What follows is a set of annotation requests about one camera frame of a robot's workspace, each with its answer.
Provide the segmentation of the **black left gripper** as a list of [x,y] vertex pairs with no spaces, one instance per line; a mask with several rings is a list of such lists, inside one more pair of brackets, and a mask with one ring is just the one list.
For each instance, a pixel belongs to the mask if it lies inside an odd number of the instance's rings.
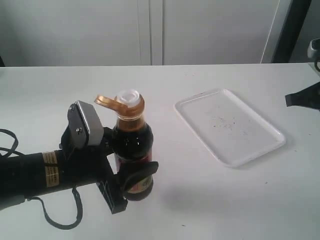
[[113,130],[103,127],[100,144],[90,146],[85,123],[75,102],[69,106],[67,120],[60,148],[65,174],[74,185],[97,184],[112,214],[125,211],[127,200],[143,200],[151,193],[153,174],[159,168],[157,161],[125,162],[114,174],[108,160],[108,156],[115,153]]

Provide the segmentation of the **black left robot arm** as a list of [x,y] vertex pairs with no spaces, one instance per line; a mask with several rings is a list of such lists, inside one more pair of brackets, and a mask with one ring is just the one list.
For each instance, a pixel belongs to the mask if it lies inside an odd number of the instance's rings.
[[159,164],[126,163],[114,173],[108,156],[112,131],[102,126],[93,105],[77,100],[67,113],[68,125],[59,148],[49,152],[0,158],[0,205],[8,208],[27,199],[66,189],[96,184],[111,213],[127,207],[125,191],[155,174]]

